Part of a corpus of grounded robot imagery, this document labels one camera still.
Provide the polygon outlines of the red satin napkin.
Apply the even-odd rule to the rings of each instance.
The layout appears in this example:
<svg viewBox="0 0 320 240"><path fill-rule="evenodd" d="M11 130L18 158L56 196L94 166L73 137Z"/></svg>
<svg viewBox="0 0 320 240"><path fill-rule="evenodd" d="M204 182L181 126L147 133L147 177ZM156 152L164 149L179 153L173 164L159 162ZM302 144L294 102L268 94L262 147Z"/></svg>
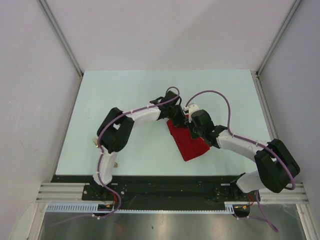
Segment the red satin napkin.
<svg viewBox="0 0 320 240"><path fill-rule="evenodd" d="M175 127L170 119L166 124L185 162L200 157L210 150L210 146L202 138L192 139L187 128Z"/></svg>

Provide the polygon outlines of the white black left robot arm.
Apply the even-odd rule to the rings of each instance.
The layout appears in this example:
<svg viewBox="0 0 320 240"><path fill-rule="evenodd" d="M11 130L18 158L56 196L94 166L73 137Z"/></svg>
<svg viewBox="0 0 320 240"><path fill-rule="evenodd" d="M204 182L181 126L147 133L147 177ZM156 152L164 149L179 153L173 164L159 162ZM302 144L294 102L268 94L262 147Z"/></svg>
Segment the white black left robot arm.
<svg viewBox="0 0 320 240"><path fill-rule="evenodd" d="M124 112L117 107L112 108L97 130L96 146L99 149L99 159L93 179L97 183L93 194L100 200L110 196L108 184L113 178L113 168L117 155L127 145L134 127L158 121L172 120L182 127L185 124L185 114L181 107L180 92L168 88L165 96L151 100L146 106Z"/></svg>

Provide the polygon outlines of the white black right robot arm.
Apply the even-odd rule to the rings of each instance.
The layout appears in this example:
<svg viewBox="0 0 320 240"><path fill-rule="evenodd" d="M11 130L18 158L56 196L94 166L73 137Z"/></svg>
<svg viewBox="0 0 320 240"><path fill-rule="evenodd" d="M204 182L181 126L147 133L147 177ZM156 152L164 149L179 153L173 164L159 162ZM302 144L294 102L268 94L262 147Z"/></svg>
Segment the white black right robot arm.
<svg viewBox="0 0 320 240"><path fill-rule="evenodd" d="M230 134L226 126L214 125L203 109L188 111L188 129L193 138L203 139L210 147L234 152L256 164L257 171L242 173L231 182L230 194L237 201L242 201L249 192L264 188L273 193L288 190L287 185L301 171L281 140L257 141Z"/></svg>

